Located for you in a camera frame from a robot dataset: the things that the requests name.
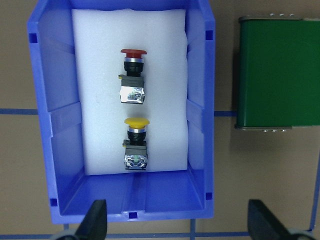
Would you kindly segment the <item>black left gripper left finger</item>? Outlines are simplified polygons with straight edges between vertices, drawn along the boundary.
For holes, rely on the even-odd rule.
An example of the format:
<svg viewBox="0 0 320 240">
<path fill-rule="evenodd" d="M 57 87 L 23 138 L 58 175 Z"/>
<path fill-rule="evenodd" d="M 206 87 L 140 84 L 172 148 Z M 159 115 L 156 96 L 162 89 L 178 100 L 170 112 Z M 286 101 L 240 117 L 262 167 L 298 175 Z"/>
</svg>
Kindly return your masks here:
<svg viewBox="0 0 320 240">
<path fill-rule="evenodd" d="M 95 200 L 75 231 L 75 236 L 78 240 L 104 240 L 107 229 L 106 200 Z"/>
</svg>

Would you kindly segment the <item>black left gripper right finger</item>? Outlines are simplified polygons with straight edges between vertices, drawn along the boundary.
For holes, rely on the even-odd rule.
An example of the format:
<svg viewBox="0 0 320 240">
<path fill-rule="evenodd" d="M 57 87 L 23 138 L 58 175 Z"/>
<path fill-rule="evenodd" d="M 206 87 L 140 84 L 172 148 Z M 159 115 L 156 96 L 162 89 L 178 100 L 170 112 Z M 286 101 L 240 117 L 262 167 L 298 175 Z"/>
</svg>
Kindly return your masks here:
<svg viewBox="0 0 320 240">
<path fill-rule="evenodd" d="M 297 240 L 259 199 L 248 201 L 247 230 L 252 240 Z"/>
</svg>

